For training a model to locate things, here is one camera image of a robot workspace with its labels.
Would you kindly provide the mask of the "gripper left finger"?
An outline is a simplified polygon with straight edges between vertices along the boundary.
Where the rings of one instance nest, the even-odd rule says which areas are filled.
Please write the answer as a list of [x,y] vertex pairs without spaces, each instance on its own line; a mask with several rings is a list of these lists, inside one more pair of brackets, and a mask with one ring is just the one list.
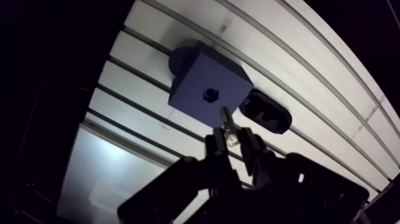
[[195,221],[225,219],[243,188],[230,164],[221,128],[205,137],[205,152],[203,160],[182,157],[121,204],[120,223],[172,223],[203,189],[211,196],[196,212]]

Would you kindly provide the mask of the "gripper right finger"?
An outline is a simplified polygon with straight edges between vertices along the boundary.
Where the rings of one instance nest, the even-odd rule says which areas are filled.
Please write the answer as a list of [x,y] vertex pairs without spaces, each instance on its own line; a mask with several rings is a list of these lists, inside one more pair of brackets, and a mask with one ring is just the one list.
[[298,153],[279,158],[257,134],[238,131],[253,189],[282,219],[302,223],[352,223],[369,192]]

